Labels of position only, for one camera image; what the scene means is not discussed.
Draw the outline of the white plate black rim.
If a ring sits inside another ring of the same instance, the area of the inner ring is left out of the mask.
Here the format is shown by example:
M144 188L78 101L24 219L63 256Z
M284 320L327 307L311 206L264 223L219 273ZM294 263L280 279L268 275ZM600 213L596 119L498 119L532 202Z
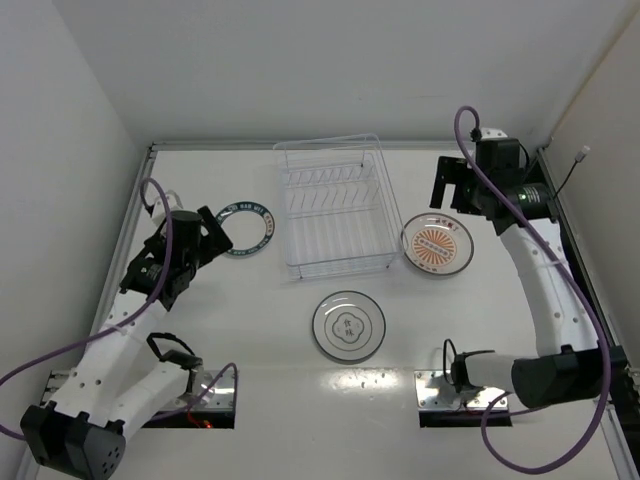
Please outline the white plate black rim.
M334 362L359 364L382 346L387 322L379 304L369 295L341 290L323 298L311 320L313 340Z

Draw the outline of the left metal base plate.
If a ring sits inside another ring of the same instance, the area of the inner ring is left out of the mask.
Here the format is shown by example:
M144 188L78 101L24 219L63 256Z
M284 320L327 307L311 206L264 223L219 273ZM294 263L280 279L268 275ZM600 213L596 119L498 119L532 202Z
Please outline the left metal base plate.
M193 407L193 411L203 410L224 410L232 408L234 388L234 375L225 373L215 385L209 387L213 377L217 374L214 370L206 370L197 377L200 382L195 385L191 392L171 399L162 406L160 412L168 412L186 407L187 404L199 395L202 398ZM41 407L47 405L51 397L66 383L70 376L69 370L51 370L49 373L46 386L43 390L40 403Z

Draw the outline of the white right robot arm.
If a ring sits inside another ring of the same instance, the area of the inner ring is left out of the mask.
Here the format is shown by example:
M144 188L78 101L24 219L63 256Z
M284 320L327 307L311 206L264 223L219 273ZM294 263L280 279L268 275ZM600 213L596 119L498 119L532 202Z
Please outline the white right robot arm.
M625 366L619 347L600 340L567 266L558 210L548 186L520 166L519 141L481 140L477 166L499 190L495 195L465 159L442 156L437 163L431 207L451 206L490 221L514 262L531 311L536 356L518 358L493 350L457 353L451 364L457 391L492 386L517 396L530 409L606 397Z

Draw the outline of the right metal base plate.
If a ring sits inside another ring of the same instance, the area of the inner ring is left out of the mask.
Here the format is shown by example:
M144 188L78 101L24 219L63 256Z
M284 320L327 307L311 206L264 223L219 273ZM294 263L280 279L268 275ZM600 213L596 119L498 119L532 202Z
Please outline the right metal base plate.
M441 370L415 370L414 384L421 412L482 412L504 393L495 387L472 387L457 393Z

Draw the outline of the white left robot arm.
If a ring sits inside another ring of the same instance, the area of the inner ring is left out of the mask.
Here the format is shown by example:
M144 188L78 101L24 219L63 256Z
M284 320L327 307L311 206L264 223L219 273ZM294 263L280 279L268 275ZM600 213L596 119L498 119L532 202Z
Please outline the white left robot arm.
M192 395L202 360L169 350L129 388L139 351L197 271L232 242L206 206L174 210L129 263L108 318L65 383L20 427L34 460L77 479L108 479L128 441L170 401Z

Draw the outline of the orange sunburst plate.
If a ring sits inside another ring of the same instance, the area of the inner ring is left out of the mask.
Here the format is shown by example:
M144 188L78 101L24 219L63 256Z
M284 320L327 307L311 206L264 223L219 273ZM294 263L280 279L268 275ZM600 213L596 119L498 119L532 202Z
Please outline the orange sunburst plate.
M456 218L426 212L410 218L400 236L405 259L423 273L452 276L465 270L475 254L467 227Z

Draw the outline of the metal base plate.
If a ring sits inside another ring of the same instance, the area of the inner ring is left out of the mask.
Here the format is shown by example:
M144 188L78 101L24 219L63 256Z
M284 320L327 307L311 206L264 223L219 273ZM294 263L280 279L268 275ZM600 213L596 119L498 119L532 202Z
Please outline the metal base plate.
M421 412L482 412L504 393L495 387L472 387L457 393L441 370L415 370L414 384Z
M217 374L214 370L206 370L197 377L200 382L195 385L191 392L171 399L162 406L160 412L168 412L186 407L187 404L199 395L202 398L193 407L193 411L203 410L224 410L232 408L234 388L234 375L225 373L215 385L209 387L213 377ZM47 405L51 397L66 383L70 376L69 370L51 370L49 373L46 386L43 390L40 403L41 407Z

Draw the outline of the white plate green rim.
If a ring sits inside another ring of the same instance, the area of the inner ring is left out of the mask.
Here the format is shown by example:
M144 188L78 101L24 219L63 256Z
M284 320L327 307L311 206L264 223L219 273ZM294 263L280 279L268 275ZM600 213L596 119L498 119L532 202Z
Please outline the white plate green rim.
M264 205L254 201L234 202L221 209L215 216L219 225L222 225L231 216L239 213L251 213L259 216L264 223L264 234L259 242L246 249L232 247L225 255L229 257L249 257L261 252L272 240L276 231L275 218L272 212Z

